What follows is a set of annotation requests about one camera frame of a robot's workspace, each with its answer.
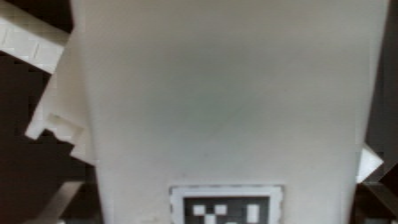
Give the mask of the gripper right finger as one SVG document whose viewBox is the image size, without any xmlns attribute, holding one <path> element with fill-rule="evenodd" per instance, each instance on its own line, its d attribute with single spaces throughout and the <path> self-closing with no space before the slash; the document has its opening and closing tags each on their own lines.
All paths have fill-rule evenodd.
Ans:
<svg viewBox="0 0 398 224">
<path fill-rule="evenodd" d="M 398 173 L 357 187 L 356 224 L 398 224 Z"/>
</svg>

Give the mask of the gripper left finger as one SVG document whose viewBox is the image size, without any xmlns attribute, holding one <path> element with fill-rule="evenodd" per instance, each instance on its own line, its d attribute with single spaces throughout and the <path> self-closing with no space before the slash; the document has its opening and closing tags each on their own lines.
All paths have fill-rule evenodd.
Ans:
<svg viewBox="0 0 398 224">
<path fill-rule="evenodd" d="M 98 187 L 68 181 L 34 219 L 23 224 L 98 224 Z"/>
</svg>

